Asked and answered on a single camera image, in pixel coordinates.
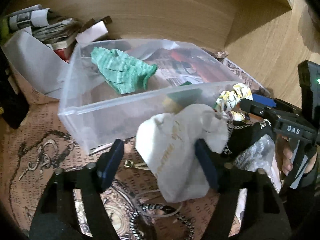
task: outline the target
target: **wire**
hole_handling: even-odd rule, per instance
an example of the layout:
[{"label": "wire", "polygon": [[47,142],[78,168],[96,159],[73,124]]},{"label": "wire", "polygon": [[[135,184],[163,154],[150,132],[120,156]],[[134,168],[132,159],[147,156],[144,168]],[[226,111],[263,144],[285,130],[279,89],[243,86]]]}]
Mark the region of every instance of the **wire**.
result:
[{"label": "wire", "polygon": [[138,202],[137,202],[137,199],[138,197],[140,197],[141,195],[144,195],[144,194],[147,194],[147,193],[152,193],[152,192],[160,192],[159,189],[155,189],[155,190],[149,190],[149,191],[146,191],[146,192],[142,192],[142,193],[139,193],[137,194],[134,199],[133,199],[133,205],[135,206],[135,208],[144,216],[148,216],[148,217],[152,217],[152,218],[166,218],[166,217],[171,217],[171,216],[174,216],[175,214],[177,214],[181,208],[182,208],[182,202],[180,203],[180,206],[177,208],[177,210],[175,212],[172,212],[170,214],[165,214],[165,215],[153,215],[153,214],[149,214],[149,213],[146,213],[145,211],[142,210],[142,208],[140,208]]}]

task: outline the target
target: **white drawstring pouch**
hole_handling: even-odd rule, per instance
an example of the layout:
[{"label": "white drawstring pouch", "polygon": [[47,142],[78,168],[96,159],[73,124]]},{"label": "white drawstring pouch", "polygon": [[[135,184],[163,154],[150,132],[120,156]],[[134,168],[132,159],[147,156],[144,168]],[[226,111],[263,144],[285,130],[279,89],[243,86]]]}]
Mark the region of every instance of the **white drawstring pouch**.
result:
[{"label": "white drawstring pouch", "polygon": [[207,105],[193,104],[178,114],[158,114],[143,122],[136,149],[156,176],[169,203],[204,197],[209,184],[195,156],[194,145],[203,138],[211,151],[221,153],[228,141],[224,119]]}]

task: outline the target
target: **clear plastic box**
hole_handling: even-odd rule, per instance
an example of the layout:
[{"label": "clear plastic box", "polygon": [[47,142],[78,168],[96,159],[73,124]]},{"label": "clear plastic box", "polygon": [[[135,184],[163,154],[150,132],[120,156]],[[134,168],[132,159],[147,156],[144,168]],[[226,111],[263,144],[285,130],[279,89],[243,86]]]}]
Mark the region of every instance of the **clear plastic box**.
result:
[{"label": "clear plastic box", "polygon": [[[158,70],[147,91],[119,95],[91,63],[94,47],[126,51]],[[192,85],[183,85],[189,81]],[[191,43],[168,40],[112,40],[77,44],[70,59],[59,105],[68,132],[90,153],[116,138],[135,136],[155,114],[179,112],[194,104],[214,106],[223,90],[242,82],[214,57]]]}]

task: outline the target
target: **green glove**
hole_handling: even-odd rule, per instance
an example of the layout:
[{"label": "green glove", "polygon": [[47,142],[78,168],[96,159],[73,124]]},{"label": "green glove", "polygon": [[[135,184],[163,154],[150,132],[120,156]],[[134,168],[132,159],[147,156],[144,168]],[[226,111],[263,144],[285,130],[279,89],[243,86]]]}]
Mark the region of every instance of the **green glove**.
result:
[{"label": "green glove", "polygon": [[91,62],[98,66],[107,83],[118,94],[147,89],[149,78],[157,70],[157,65],[148,65],[119,49],[95,47],[91,52]]}]

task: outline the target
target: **wooden wall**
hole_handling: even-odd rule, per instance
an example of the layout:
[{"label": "wooden wall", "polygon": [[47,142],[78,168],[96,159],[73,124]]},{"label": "wooden wall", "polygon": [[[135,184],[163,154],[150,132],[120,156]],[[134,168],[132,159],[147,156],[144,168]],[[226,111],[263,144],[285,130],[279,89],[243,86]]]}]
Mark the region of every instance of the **wooden wall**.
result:
[{"label": "wooden wall", "polygon": [[292,4],[288,11],[272,0],[243,0],[225,47],[230,60],[275,97],[301,106],[297,65],[305,59],[320,64],[320,33],[304,0]]},{"label": "wooden wall", "polygon": [[14,0],[8,12],[38,3],[82,21],[110,15],[112,38],[165,38],[223,49],[240,0]]}]

